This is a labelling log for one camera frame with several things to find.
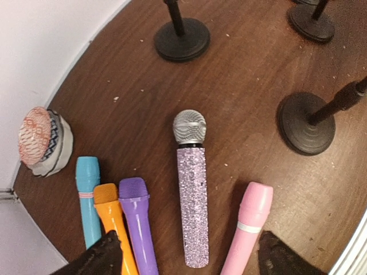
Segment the microphone head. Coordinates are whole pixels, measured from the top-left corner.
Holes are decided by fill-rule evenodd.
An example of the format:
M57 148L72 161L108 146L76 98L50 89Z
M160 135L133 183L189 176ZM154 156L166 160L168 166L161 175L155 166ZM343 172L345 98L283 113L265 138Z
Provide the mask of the microphone head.
M94 188L94 203L114 202L119 199L117 187L114 183L106 183L98 185Z
M76 187L78 192L93 192L100 183L98 158L80 156L76 162Z
M239 221L248 226L263 227L273 199L273 187L251 182L243 195Z
M148 196L148 189L142 178L128 178L120 181L120 199L134 199Z
M184 110L173 121L173 133L178 144L203 143L206 133L205 119L195 110Z

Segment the purple microphone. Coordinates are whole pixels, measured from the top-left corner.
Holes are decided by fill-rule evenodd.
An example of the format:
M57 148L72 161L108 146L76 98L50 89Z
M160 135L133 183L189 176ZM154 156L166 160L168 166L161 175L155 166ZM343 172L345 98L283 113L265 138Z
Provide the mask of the purple microphone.
M121 180L119 195L139 274L158 275L148 218L150 196L145 181L142 178Z
M186 265L203 268L209 263L208 195L206 191L206 122L194 110L180 112L173 123L178 143L177 168L183 249Z

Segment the white wall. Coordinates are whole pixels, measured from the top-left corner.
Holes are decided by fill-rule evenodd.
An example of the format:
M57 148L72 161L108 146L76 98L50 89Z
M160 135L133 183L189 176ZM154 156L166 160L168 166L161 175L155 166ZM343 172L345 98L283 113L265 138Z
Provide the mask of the white wall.
M47 275L67 264L23 204L0 202L0 273Z
M0 0L0 189L19 167L18 129L47 105L98 31L129 0Z

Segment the metal hinge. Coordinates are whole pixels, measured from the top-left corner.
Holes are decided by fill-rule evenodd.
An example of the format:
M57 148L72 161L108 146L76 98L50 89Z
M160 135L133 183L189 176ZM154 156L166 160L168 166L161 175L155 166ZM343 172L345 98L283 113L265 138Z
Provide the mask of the metal hinge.
M0 189L0 203L2 202L18 202L19 198L14 189Z

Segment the wooden surface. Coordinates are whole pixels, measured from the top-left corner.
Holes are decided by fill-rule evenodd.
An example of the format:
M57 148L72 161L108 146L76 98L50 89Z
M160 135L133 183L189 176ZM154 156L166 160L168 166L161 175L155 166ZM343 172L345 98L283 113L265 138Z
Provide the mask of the wooden surface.
M72 127L67 167L46 179L21 167L15 190L67 260L84 249L75 185L78 156L100 160L101 182L143 177L161 274L219 274L241 197L254 180L274 187L266 225L311 264L330 270L367 205L367 101L339 113L331 147L319 156L290 151L276 127L279 102L296 91L329 101L367 71L366 1L332 1L336 24L324 46L288 25L288 0L185 0L182 14L204 22L208 52L187 64L162 60L154 33L169 20L161 1L133 0L91 43L51 103ZM187 268L182 247L174 116L206 118L210 262ZM259 274L256 250L245 274Z

